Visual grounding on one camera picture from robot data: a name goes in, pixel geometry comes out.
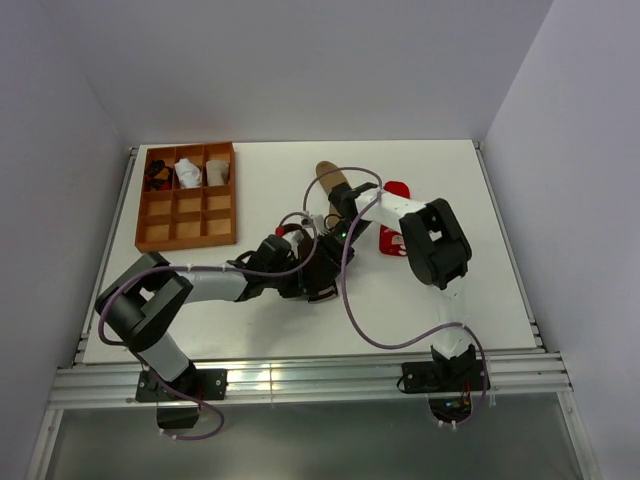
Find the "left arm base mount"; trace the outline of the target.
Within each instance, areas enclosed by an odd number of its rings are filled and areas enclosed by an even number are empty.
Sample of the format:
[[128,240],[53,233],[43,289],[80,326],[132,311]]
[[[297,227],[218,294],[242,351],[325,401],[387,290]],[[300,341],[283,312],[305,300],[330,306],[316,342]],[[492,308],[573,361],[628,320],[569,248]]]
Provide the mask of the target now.
[[[156,405],[156,423],[162,434],[179,440],[202,440],[218,434],[225,424],[224,414],[211,401],[224,400],[227,385],[226,369],[189,367],[172,382],[163,380],[154,370],[143,370],[134,399],[136,403]],[[218,425],[209,433],[191,434],[206,414],[214,414]]]

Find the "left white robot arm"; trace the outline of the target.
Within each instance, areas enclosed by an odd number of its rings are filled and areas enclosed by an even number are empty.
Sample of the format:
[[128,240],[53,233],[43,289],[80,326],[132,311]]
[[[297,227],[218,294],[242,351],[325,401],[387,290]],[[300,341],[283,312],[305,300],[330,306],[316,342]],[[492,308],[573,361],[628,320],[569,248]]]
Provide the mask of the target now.
[[270,235],[258,249],[220,266],[170,264],[157,252],[140,257],[95,302],[99,332],[109,326],[120,343],[159,376],[159,388],[183,399],[197,384],[193,362],[168,333],[181,307],[204,301],[245,302],[266,289],[297,296],[300,271],[313,253],[300,230]]

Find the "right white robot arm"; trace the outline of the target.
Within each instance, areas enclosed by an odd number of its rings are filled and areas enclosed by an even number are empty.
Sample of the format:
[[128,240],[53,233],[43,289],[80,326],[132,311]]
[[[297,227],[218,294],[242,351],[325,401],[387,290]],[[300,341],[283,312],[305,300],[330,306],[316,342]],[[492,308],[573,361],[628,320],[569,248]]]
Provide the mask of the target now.
[[[431,353],[438,359],[432,368],[435,383],[446,390],[457,388],[468,374],[462,358],[481,352],[482,347],[466,325],[462,302],[472,250],[450,204],[442,198],[428,203],[410,200],[372,182],[353,188],[342,181],[329,190],[328,199],[339,221],[318,235],[310,231],[313,220],[303,223],[306,238],[297,256],[307,262],[304,276],[322,290],[328,288],[341,296],[351,326],[371,346],[401,350],[430,338]],[[353,243],[372,223],[401,234],[411,272],[437,298],[436,325],[397,344],[368,336],[347,296],[346,267],[354,256]]]

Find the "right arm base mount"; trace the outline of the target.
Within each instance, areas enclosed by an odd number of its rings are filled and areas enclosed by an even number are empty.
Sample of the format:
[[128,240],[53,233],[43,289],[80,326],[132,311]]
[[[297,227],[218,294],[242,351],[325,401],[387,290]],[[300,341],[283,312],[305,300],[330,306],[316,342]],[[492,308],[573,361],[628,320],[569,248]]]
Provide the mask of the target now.
[[431,360],[403,363],[396,388],[405,395],[425,395],[436,425],[455,431],[472,418],[489,393],[488,365],[477,358],[474,345],[451,358],[434,347],[431,354]]

